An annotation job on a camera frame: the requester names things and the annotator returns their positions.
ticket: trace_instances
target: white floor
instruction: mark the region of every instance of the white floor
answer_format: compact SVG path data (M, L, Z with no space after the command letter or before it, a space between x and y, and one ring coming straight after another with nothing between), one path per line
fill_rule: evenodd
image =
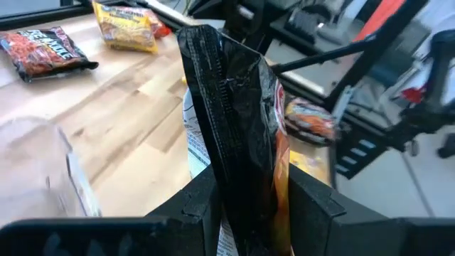
M174 7L177 1L168 5ZM177 4L176 10L182 11L185 4L184 1ZM223 22L209 23L215 27L223 26ZM325 50L333 48L330 43L320 41L318 46ZM303 55L274 41L267 57L285 63L302 58ZM351 64L349 60L342 61L342 65L328 62L297 72L329 92L331 83L341 79ZM353 179L337 177L339 191L388 217L455 217L455 156L443 160L436 155L436 150L449 131L455 131L455 127L447 127L437 134L419 136L420 154L416 157L391 149Z

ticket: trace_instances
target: wooden table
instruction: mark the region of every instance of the wooden table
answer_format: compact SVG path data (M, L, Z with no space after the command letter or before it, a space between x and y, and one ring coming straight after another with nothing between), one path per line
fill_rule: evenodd
M182 122L186 85L175 37L158 40L159 54L151 55L106 47L93 15L33 28L51 26L62 26L100 66L26 84L2 55L0 122L20 116L50 119L67 135L104 216L147 214L190 181Z

